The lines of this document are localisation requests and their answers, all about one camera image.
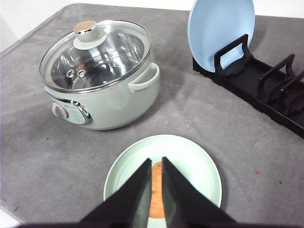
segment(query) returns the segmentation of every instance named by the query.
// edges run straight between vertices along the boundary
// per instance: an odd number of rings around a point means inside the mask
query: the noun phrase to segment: control panel
[[[55,116],[78,125],[87,125],[92,122],[91,115],[81,103],[49,95],[53,101],[52,112]]]

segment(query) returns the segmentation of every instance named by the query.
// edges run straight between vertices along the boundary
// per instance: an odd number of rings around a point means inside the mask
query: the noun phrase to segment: table
[[[304,225],[304,140],[192,70],[188,11],[73,4],[1,54],[1,206],[22,222],[79,221],[103,201],[107,172],[135,141],[175,134],[202,146],[222,179],[222,206],[239,222]],[[56,118],[39,64],[80,21],[124,19],[148,29],[161,68],[153,106],[135,122],[90,131]],[[256,17],[250,45],[270,65],[296,54],[304,19]]]

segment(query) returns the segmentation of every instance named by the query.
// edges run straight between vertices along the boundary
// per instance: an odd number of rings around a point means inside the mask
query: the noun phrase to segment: metal rim
[[[56,44],[58,43],[59,41],[61,41],[64,37],[66,37],[67,35],[71,34],[72,32],[69,32],[67,34],[65,34],[62,38],[60,38],[57,42],[55,42],[46,52],[45,54],[43,55],[42,57],[42,60],[40,62],[40,65],[39,65],[39,74],[42,78],[42,81],[43,83],[50,89],[52,90],[55,90],[57,92],[60,92],[60,93],[65,93],[65,94],[84,94],[84,93],[90,93],[90,92],[95,92],[95,91],[98,91],[98,90],[101,90],[101,89],[106,89],[106,88],[109,88],[111,86],[114,86],[118,83],[120,83],[121,81],[127,79],[128,77],[130,77],[133,73],[135,73],[144,63],[145,61],[148,59],[149,55],[150,55],[150,52],[151,52],[151,35],[150,33],[148,32],[148,30],[146,30],[143,26],[141,26],[140,24],[137,24],[135,22],[131,22],[131,21],[127,21],[127,20],[102,20],[102,21],[99,21],[97,22],[97,25],[101,22],[104,22],[104,23],[111,23],[111,22],[127,22],[127,23],[130,23],[130,24],[133,24],[133,25],[136,25],[136,26],[139,26],[140,28],[142,28],[146,33],[147,33],[147,36],[150,40],[150,43],[149,43],[149,46],[148,46],[148,52],[147,54],[141,59],[141,61],[135,66],[133,67],[133,69],[131,69],[130,71],[128,71],[126,74],[122,75],[121,77],[111,81],[111,82],[108,82],[108,83],[105,83],[105,84],[102,84],[102,85],[97,85],[97,86],[93,86],[93,87],[90,87],[90,88],[83,88],[83,89],[75,89],[75,90],[72,90],[72,89],[61,89],[61,88],[56,88],[56,87],[53,87],[51,85],[49,85],[45,79],[43,78],[42,76],[42,73],[41,73],[41,65],[42,65],[42,62],[43,60],[45,59],[46,55],[48,54],[49,50]]]

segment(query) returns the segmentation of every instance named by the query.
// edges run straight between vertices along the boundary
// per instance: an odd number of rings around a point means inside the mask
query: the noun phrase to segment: light blue plate
[[[244,34],[249,35],[249,45],[254,27],[252,0],[196,0],[187,28],[194,59],[205,70],[215,72],[215,53]],[[241,45],[223,55],[223,69],[242,56]]]

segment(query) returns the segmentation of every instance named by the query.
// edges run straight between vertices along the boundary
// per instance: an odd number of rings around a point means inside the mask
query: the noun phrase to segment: white wall
[[[194,0],[1,0],[1,50],[62,7],[77,2],[190,10]],[[254,0],[254,4],[257,15],[304,18],[304,0]]]

